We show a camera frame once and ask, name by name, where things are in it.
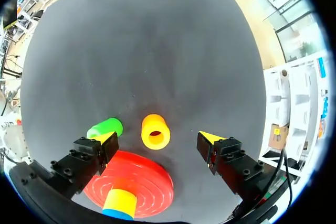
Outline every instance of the dark gray mat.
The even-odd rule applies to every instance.
[[[32,157],[49,167],[92,125],[117,116],[120,148],[171,174],[171,207],[147,221],[219,223],[239,202],[196,150],[199,130],[234,136],[259,155],[265,85],[250,28],[234,0],[59,0],[29,45],[23,127]],[[142,119],[162,115],[170,144],[140,138]],[[84,194],[74,201],[100,211]]]

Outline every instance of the box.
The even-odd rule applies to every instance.
[[[286,144],[288,131],[287,125],[280,127],[277,124],[272,124],[268,146],[277,150],[283,149]]]

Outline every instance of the cable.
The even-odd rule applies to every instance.
[[[286,151],[285,151],[285,154],[284,154],[284,158],[285,158],[285,167],[286,167],[287,182],[288,182],[288,187],[289,187],[289,203],[288,203],[288,207],[287,207],[287,210],[288,210],[289,207],[290,207],[290,205],[292,204],[293,191],[292,191],[292,185],[290,183],[290,178],[289,178],[289,171],[288,171],[288,163],[287,163]]]
[[[4,106],[4,108],[2,109],[1,116],[3,116],[4,113],[5,113],[5,109],[6,109],[6,107],[7,107],[7,103],[8,103],[8,98],[6,98],[5,106]]]
[[[2,155],[2,157],[5,157],[8,161],[10,161],[10,162],[12,162],[12,163],[14,163],[16,165],[21,164],[21,162],[16,162],[16,161],[12,160],[10,157],[8,157],[8,155],[5,153],[4,150],[2,150],[0,152],[0,155]]]
[[[18,65],[16,62],[12,61],[11,59],[6,59],[6,61],[11,61],[12,63],[14,63],[16,66],[18,66],[19,68],[23,69],[23,67],[21,67],[20,65]]]

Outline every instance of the screw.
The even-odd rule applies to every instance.
[[[233,158],[233,154],[227,154],[226,155],[226,159],[232,159]]]
[[[63,173],[69,177],[72,176],[72,171],[70,168],[65,168]]]
[[[82,155],[80,155],[80,157],[81,157],[83,160],[88,160],[88,159],[89,159],[89,155],[86,154],[86,153],[83,153]]]
[[[263,161],[259,161],[258,164],[257,164],[257,166],[259,166],[259,167],[263,167],[263,166],[264,166]]]
[[[244,176],[250,175],[250,170],[249,169],[243,170],[243,174],[244,174]]]

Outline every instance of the red stacking ring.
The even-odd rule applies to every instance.
[[[102,208],[111,189],[123,189],[137,196],[135,218],[163,212],[174,197],[173,181],[165,169],[148,158],[125,151],[117,151],[102,175],[94,175],[84,192]]]

